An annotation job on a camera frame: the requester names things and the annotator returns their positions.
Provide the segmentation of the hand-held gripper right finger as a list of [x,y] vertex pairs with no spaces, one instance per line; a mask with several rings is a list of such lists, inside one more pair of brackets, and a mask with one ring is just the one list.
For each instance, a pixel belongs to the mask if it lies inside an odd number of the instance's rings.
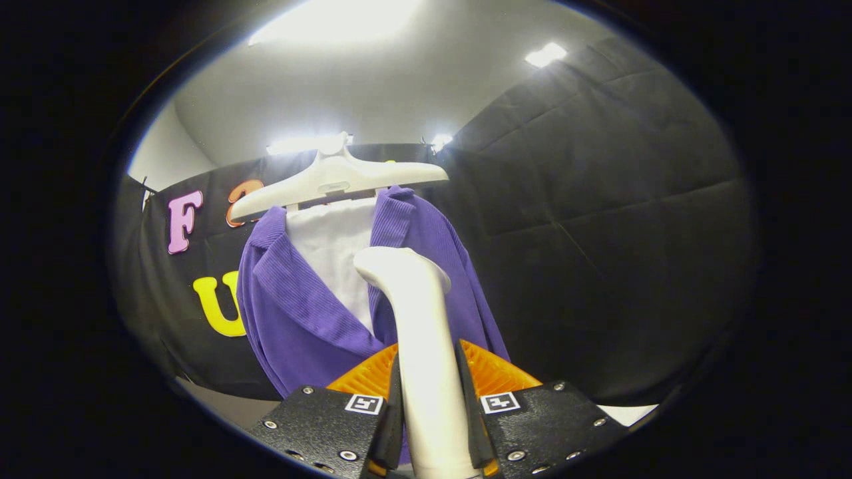
[[612,448],[626,427],[563,380],[544,383],[460,340],[469,455],[486,477],[553,477]]

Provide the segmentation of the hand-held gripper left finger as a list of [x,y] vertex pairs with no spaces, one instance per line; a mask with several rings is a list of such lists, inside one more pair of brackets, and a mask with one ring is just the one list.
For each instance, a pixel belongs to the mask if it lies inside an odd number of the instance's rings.
[[402,478],[404,412],[398,346],[326,387],[302,385],[247,433],[323,477]]

